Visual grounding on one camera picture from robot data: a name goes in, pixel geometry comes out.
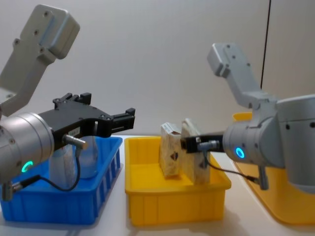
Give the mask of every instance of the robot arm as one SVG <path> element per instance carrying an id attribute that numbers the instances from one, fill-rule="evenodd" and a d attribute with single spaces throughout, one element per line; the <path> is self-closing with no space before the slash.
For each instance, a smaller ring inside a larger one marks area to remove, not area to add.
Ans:
<path id="1" fill-rule="evenodd" d="M 268 189 L 266 166 L 286 168 L 291 184 L 315 193 L 315 95 L 278 101 L 264 93 L 246 57 L 232 43 L 213 44 L 208 62 L 215 75 L 226 79 L 238 104 L 252 109 L 252 120 L 235 122 L 222 136 L 183 139 L 182 148 L 196 152 L 208 146 L 208 151 L 224 151 L 233 161 L 257 165 L 261 189 Z"/>
<path id="2" fill-rule="evenodd" d="M 47 66 L 66 57 L 79 30 L 66 10 L 35 7 L 0 74 L 0 107 L 5 116 L 28 104 Z"/>
<path id="3" fill-rule="evenodd" d="M 13 53 L 0 75 L 0 108 L 4 115 L 11 115 L 29 102 L 46 67 L 68 54 L 79 29 L 65 10 L 44 5 L 34 9 L 21 39 L 14 40 Z M 91 97 L 90 93 L 68 93 L 54 99 L 55 107 L 50 111 L 0 121 L 0 184 L 4 200 L 10 200 L 16 190 L 11 183 L 14 177 L 47 160 L 55 150 L 67 144 L 84 148 L 85 142 L 79 140 L 83 136 L 109 137 L 133 128 L 133 108 L 111 116 L 90 106 Z"/>

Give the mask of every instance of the blue plastic bin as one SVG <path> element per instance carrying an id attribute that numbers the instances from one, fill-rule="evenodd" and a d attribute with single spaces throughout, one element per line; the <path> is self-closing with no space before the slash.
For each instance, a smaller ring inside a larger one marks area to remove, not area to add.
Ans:
<path id="1" fill-rule="evenodd" d="M 96 138 L 98 174 L 81 179 L 70 192 L 62 192 L 39 180 L 17 192 L 10 202 L 1 201 L 2 213 L 8 221 L 64 224 L 93 224 L 120 169 L 121 138 Z M 21 181 L 40 174 L 49 177 L 48 161 L 14 178 Z"/>

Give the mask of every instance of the white table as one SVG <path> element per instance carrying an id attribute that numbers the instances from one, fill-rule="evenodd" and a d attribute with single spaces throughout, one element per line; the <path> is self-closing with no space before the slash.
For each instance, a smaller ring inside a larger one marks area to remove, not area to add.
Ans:
<path id="1" fill-rule="evenodd" d="M 125 162 L 125 147 L 120 148 L 121 162 Z M 224 153 L 214 153 L 222 168 L 235 169 Z M 109 194 L 100 216 L 92 226 L 34 224 L 6 222 L 0 216 L 0 236 L 310 236 L 315 226 L 282 225 L 265 210 L 244 180 L 227 174 L 232 188 L 225 195 L 222 221 L 163 225 L 135 228 L 127 216 L 125 195 L 125 167 Z"/>

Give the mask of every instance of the food package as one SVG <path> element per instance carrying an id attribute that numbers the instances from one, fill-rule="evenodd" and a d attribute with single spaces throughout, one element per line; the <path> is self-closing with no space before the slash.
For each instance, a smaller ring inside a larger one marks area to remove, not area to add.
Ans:
<path id="1" fill-rule="evenodd" d="M 181 131 L 171 123 L 161 125 L 159 164 L 164 177 L 176 176 L 180 171 Z"/>
<path id="2" fill-rule="evenodd" d="M 196 125 L 187 118 L 182 122 L 182 138 L 200 135 Z M 210 182 L 210 169 L 205 164 L 203 153 L 186 153 L 181 156 L 181 168 L 183 173 L 193 184 L 206 184 Z"/>

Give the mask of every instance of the white wall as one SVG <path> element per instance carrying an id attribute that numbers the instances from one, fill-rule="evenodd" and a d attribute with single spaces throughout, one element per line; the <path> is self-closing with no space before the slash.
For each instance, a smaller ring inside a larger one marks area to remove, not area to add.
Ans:
<path id="1" fill-rule="evenodd" d="M 279 98 L 315 93 L 315 1 L 273 0 L 263 89 Z"/>
<path id="2" fill-rule="evenodd" d="M 67 92 L 91 92 L 92 104 L 110 114 L 136 108 L 135 127 L 125 133 L 156 134 L 161 123 L 186 117 L 218 131 L 243 108 L 212 74 L 211 45 L 240 44 L 260 80 L 268 1 L 1 0 L 0 69 L 38 3 L 67 9 L 81 30 L 23 111 L 40 113 Z"/>

